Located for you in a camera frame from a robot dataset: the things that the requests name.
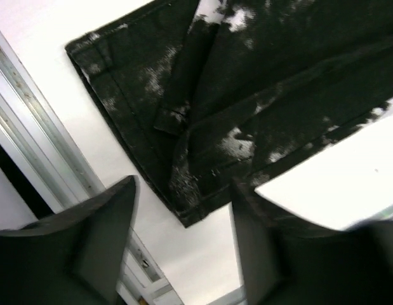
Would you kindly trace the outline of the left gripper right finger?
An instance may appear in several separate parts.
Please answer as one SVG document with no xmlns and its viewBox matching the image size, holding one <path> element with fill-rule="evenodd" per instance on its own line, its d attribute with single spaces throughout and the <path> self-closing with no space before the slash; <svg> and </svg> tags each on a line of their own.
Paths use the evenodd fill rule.
<svg viewBox="0 0 393 305">
<path fill-rule="evenodd" d="M 230 184 L 248 304 L 393 304 L 393 220 L 335 231 Z"/>
</svg>

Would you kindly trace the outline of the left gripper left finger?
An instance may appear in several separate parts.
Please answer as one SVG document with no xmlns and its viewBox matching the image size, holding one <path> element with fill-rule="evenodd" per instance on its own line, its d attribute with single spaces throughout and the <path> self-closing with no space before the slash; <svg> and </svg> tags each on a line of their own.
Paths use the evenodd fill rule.
<svg viewBox="0 0 393 305">
<path fill-rule="evenodd" d="M 21 229 L 0 231 L 0 304 L 115 304 L 133 176 Z"/>
</svg>

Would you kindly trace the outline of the black white tie-dye trousers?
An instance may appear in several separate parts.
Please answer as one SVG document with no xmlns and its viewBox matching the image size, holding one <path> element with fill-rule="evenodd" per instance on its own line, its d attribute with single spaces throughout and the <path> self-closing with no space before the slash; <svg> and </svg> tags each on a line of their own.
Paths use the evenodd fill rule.
<svg viewBox="0 0 393 305">
<path fill-rule="evenodd" d="M 393 106 L 393 1 L 153 1 L 65 50 L 186 227 Z"/>
</svg>

